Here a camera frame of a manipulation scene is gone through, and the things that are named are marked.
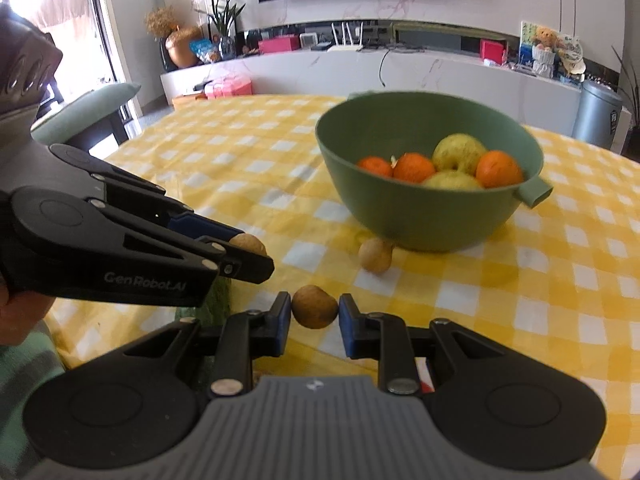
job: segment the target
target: copper vase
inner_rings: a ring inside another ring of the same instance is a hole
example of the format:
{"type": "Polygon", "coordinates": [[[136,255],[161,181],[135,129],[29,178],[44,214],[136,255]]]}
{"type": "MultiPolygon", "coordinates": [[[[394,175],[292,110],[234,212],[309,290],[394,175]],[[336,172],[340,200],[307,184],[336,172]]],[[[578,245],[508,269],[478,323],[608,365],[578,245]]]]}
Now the copper vase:
{"type": "Polygon", "coordinates": [[[198,58],[189,48],[189,43],[202,38],[200,27],[186,27],[172,32],[166,39],[169,57],[178,68],[188,68],[198,63],[198,58]]]}

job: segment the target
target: chair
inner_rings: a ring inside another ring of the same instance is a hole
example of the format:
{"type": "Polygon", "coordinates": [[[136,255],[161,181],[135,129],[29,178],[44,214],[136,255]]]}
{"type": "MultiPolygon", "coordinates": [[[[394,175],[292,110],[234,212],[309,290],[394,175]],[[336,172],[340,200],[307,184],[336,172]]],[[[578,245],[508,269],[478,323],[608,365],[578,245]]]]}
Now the chair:
{"type": "MultiPolygon", "coordinates": [[[[46,33],[45,36],[55,44],[51,34],[46,33]]],[[[50,95],[40,103],[36,122],[31,127],[31,137],[38,142],[47,146],[68,144],[88,152],[110,135],[118,145],[129,140],[120,108],[135,97],[140,90],[139,84],[107,84],[68,104],[64,102],[55,77],[51,78],[49,87],[50,95]],[[53,103],[62,105],[62,109],[49,116],[53,103]]]]}

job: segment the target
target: gray textured grip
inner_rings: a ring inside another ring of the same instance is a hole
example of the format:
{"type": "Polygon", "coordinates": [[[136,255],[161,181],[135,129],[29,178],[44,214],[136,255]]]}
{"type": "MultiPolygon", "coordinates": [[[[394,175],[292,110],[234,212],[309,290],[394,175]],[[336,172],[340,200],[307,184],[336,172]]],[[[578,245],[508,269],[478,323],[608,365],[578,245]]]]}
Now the gray textured grip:
{"type": "Polygon", "coordinates": [[[602,480],[586,461],[547,472],[487,466],[453,447],[418,399],[369,377],[263,377],[211,402],[178,446],[149,462],[78,470],[45,460],[28,480],[602,480]]]}

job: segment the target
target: person's hand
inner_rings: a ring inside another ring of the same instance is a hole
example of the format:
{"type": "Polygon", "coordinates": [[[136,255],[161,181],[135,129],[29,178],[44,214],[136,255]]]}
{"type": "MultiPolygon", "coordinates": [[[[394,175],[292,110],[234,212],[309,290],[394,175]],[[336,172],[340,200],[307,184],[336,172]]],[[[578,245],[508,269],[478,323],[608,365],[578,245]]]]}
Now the person's hand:
{"type": "Polygon", "coordinates": [[[37,292],[18,292],[9,297],[0,284],[0,345],[19,345],[39,320],[47,315],[54,298],[37,292]]]}

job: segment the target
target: red box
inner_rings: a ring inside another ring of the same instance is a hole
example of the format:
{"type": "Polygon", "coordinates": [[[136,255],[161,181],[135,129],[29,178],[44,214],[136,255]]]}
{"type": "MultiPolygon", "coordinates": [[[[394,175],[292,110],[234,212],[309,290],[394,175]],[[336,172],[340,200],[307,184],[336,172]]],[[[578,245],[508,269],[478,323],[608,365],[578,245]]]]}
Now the red box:
{"type": "Polygon", "coordinates": [[[286,36],[278,36],[270,40],[258,41],[258,49],[261,54],[269,54],[271,52],[290,52],[300,48],[300,37],[295,34],[287,34],[286,36]]]}
{"type": "Polygon", "coordinates": [[[497,41],[480,40],[480,57],[490,59],[498,65],[504,64],[504,47],[497,41]]]}

